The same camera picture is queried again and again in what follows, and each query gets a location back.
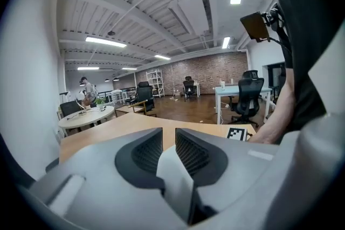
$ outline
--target white wall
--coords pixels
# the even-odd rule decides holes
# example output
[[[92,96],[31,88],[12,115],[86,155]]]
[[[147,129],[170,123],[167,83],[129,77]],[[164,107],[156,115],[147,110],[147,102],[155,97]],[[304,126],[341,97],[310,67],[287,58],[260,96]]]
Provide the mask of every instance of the white wall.
[[[272,30],[270,30],[270,37],[279,39],[277,33]],[[257,43],[252,40],[247,45],[247,50],[247,55],[249,55],[247,59],[250,60],[251,70],[257,70],[259,77],[265,79],[264,86],[268,86],[267,65],[285,62],[281,46],[274,41]]]
[[[85,76],[87,80],[96,85],[98,92],[111,91],[113,88],[113,72],[91,72],[91,71],[71,71],[66,72],[66,88],[71,92],[71,99],[74,100],[76,94],[80,90],[84,90],[84,86],[79,86],[81,77]]]
[[[34,179],[59,155],[56,0],[11,0],[0,28],[0,132]]]

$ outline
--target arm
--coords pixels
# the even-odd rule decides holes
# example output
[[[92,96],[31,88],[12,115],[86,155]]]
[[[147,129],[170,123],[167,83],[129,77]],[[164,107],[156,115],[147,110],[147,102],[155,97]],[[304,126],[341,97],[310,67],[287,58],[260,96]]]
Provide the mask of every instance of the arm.
[[[293,69],[286,69],[286,81],[279,94],[277,106],[271,117],[259,129],[249,142],[274,143],[290,123],[295,108],[294,75]]]

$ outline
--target round table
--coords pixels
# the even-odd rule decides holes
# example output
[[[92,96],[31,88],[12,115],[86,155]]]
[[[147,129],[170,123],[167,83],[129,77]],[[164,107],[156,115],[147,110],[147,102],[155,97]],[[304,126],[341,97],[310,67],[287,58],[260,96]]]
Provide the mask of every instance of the round table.
[[[59,121],[59,127],[63,129],[74,129],[95,123],[98,120],[110,116],[114,112],[114,107],[112,106],[105,108],[104,111],[100,111],[99,107],[88,109],[85,115],[79,115],[81,111],[69,114]]]

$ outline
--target white shelving unit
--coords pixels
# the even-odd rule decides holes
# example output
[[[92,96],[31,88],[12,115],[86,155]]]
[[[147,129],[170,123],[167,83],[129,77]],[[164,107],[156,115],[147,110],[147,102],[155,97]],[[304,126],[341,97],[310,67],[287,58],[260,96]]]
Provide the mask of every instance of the white shelving unit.
[[[154,92],[154,97],[162,97],[165,96],[164,93],[164,82],[163,82],[163,75],[161,70],[154,70],[152,72],[146,72],[146,79],[151,86],[153,86],[157,93]]]

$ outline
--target hand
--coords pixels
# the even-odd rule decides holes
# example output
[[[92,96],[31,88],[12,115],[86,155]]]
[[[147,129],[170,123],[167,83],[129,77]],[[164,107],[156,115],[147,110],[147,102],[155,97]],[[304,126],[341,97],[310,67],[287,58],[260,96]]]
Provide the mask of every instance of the hand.
[[[252,137],[250,137],[248,142],[259,143],[259,144],[270,144],[270,142],[265,140],[264,137],[260,135],[259,133],[254,134]]]

